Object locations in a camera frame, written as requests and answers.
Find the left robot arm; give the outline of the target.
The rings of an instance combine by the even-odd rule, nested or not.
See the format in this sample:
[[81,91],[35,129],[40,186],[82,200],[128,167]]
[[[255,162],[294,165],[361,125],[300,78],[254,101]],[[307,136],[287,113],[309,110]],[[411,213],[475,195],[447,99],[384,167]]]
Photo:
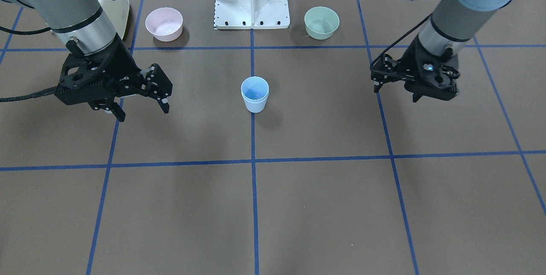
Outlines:
[[511,1],[439,0],[434,11],[415,26],[418,34],[401,58],[394,59],[384,50],[372,61],[374,93],[387,83],[403,81],[413,102],[424,96],[452,100],[459,94],[458,52]]

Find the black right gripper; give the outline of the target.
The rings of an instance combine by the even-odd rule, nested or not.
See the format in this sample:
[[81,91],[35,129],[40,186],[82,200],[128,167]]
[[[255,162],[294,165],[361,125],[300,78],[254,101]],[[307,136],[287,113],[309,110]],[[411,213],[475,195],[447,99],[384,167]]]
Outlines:
[[63,104],[88,102],[92,110],[113,114],[122,123],[126,115],[114,98],[140,95],[156,100],[163,113],[169,113],[173,85],[160,65],[141,70],[119,35],[95,53],[84,54],[82,43],[76,37],[66,43],[70,53],[56,88],[56,97]]

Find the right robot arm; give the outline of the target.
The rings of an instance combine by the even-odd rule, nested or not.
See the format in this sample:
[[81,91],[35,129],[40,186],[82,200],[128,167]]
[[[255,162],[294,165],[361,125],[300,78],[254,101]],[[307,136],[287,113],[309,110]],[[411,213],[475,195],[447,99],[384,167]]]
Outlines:
[[3,32],[14,35],[52,32],[69,51],[57,85],[26,96],[2,98],[2,102],[54,95],[63,104],[87,103],[92,110],[110,112],[123,122],[125,112],[115,99],[139,95],[156,100],[164,113],[169,112],[172,82],[158,64],[146,69],[137,66],[100,5],[101,0],[2,1],[35,9],[47,24],[46,28],[30,32],[2,27]]

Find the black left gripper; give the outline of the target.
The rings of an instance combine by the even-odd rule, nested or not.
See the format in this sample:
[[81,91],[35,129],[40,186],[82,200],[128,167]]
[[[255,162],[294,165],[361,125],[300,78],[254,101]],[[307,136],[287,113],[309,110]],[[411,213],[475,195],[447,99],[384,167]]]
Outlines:
[[404,88],[413,94],[413,102],[423,96],[452,100],[459,94],[456,80],[460,77],[458,55],[452,53],[452,49],[446,49],[437,57],[415,37],[404,52],[401,63],[393,60],[389,54],[380,54],[370,66],[374,93],[378,93],[386,83],[406,81]]

